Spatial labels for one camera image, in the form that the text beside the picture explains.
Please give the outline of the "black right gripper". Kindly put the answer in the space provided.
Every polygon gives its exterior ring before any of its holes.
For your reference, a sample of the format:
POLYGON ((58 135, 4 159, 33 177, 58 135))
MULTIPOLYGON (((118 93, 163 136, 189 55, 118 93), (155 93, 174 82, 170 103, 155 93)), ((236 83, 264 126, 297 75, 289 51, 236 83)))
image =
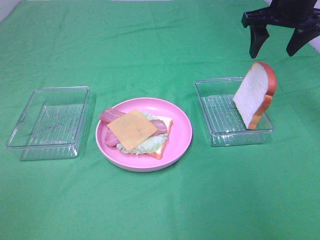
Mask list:
POLYGON ((290 57, 320 35, 320 10, 315 0, 273 0, 268 7, 243 13, 241 23, 250 26, 249 54, 255 59, 270 37, 267 25, 294 28, 286 47, 290 57))

